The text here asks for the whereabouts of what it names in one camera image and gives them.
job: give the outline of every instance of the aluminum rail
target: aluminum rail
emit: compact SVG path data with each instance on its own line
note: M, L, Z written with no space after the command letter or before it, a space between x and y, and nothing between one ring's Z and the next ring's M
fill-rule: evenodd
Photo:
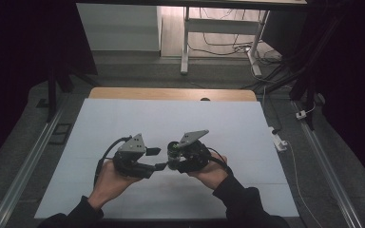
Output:
M292 106L296 112L300 110L296 106L295 102L292 102ZM301 127L303 128L304 134L311 145L313 152L317 158L318 164L327 180L334 197L337 200L337 204L342 211L343 217L345 218L350 228L362 228L362 224L357 215L357 212L349 199L348 194L340 183L339 178L336 175L334 167L331 165L321 143L319 142L316 131L312 131L308 124L304 120L301 121Z
M40 157L46 148L49 137L52 134L55 125L58 123L59 119L62 116L62 113L64 112L64 107L67 104L67 100L67 94L61 96L58 111L53 116L51 122L45 125L40 137L38 138L35 145L31 148L28 156L20 167L19 172L11 183L8 192L2 199L2 202L0 204L0 227L5 227L8 223L14 207L19 201L20 196L22 195L23 190L25 189L29 178L31 177L31 174L34 171L37 162L40 160Z

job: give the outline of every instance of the person's left hand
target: person's left hand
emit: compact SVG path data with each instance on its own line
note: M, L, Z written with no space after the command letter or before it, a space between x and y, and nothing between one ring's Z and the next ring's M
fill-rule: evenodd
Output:
M88 197L88 203L96 210L100 210L108 201L120 196L124 190L139 178L122 176L114 167L112 161L103 164L93 192Z

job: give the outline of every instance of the black sleeve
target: black sleeve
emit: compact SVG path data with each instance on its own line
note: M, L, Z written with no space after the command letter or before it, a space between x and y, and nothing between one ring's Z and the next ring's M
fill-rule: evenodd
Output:
M38 228L88 228L94 227L97 220L103 217L103 211L96 212L87 202L87 197L83 196L79 204L69 213L69 215L56 214L45 219L38 225Z
M289 228L283 218L270 216L263 210L258 188L244 188L232 175L219 184L213 195L226 206L232 227Z

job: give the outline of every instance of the person's right hand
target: person's right hand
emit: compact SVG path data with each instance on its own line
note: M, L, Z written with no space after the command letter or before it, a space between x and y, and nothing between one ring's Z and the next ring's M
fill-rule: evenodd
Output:
M218 154L211 152L212 157L221 160ZM215 190L219 184L227 177L226 171L223 167L214 161L208 163L202 170L187 173L188 176L200 180L206 187Z

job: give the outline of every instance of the white wall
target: white wall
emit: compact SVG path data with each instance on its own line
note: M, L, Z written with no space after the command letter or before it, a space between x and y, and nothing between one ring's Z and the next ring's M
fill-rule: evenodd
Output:
M77 7L91 50L160 50L160 7L102 4L77 4Z

